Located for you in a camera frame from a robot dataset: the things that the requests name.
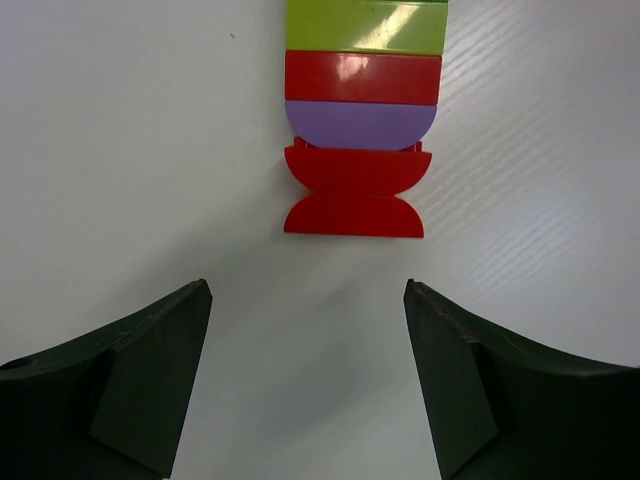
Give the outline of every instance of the red semicircle block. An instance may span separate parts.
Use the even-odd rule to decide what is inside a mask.
[[[285,149],[289,170],[309,190],[396,195],[413,187],[431,164],[418,142],[400,152],[316,148],[296,137]]]
[[[385,195],[312,193],[289,212],[287,233],[424,238],[418,213],[404,200]]]

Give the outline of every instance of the curved block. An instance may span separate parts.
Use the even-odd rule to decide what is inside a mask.
[[[286,101],[296,133],[314,147],[400,151],[429,131],[437,107]]]
[[[395,195],[424,176],[431,154],[417,143],[401,152],[315,148],[300,137],[285,149],[291,173],[313,191]]]
[[[383,195],[312,193],[293,207],[287,233],[423,238],[420,216],[404,200]]]
[[[447,14],[424,0],[287,0],[287,50],[442,55]]]
[[[442,57],[288,51],[285,99],[437,105]]]

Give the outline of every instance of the purple block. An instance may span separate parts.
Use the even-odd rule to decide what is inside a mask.
[[[314,147],[398,151],[424,137],[437,107],[287,100],[286,110],[296,133]]]

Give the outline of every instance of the block stack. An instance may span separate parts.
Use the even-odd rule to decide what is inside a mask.
[[[426,173],[421,140],[440,91],[448,4],[287,0],[285,102],[297,137],[285,150],[311,193],[285,231],[424,236],[396,195]]]

